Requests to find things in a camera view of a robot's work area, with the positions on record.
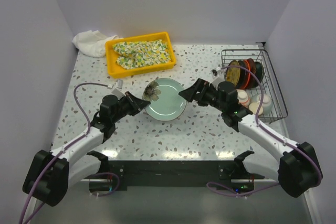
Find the large celadon green plate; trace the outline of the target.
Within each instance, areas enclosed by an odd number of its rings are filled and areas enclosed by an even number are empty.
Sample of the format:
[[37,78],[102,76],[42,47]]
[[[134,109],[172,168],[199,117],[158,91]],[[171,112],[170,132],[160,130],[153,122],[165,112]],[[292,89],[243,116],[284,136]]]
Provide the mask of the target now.
[[179,92],[183,86],[171,78],[159,78],[150,82],[144,89],[142,99],[150,104],[145,108],[146,113],[155,120],[173,121],[182,115],[187,102]]

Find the dark blue small plate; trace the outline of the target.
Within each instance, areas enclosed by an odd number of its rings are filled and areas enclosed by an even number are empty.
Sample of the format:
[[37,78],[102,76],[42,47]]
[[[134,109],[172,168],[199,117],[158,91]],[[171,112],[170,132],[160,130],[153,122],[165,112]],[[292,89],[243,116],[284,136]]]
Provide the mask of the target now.
[[[256,65],[255,76],[258,79],[258,81],[260,83],[262,83],[262,80],[264,78],[264,67],[263,67],[262,63],[260,63],[259,61],[256,61],[255,65]],[[256,79],[254,77],[252,77],[252,81],[253,81],[253,83],[251,85],[251,88],[256,88],[257,86],[259,86],[258,82],[256,81]]]

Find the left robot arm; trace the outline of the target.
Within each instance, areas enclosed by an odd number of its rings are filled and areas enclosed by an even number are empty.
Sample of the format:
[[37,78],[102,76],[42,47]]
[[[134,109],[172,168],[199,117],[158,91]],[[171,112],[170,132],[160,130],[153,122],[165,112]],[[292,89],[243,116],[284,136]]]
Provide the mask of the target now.
[[70,186],[70,169],[74,164],[108,140],[118,121],[128,115],[137,115],[150,104],[130,92],[121,98],[113,94],[103,97],[87,130],[53,151],[41,150],[35,154],[23,183],[23,192],[49,206],[60,203]]

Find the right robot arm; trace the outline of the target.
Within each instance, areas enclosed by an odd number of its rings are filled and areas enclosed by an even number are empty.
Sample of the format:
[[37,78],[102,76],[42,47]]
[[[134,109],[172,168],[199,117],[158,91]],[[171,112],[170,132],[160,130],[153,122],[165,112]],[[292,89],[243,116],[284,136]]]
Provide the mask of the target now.
[[278,163],[278,168],[243,159],[234,165],[239,178],[258,174],[276,181],[290,196],[299,197],[310,188],[321,184],[323,175],[312,145],[297,143],[279,134],[238,102],[235,86],[221,82],[217,87],[198,79],[192,86],[179,92],[187,102],[212,106],[221,112],[224,123],[265,149]]

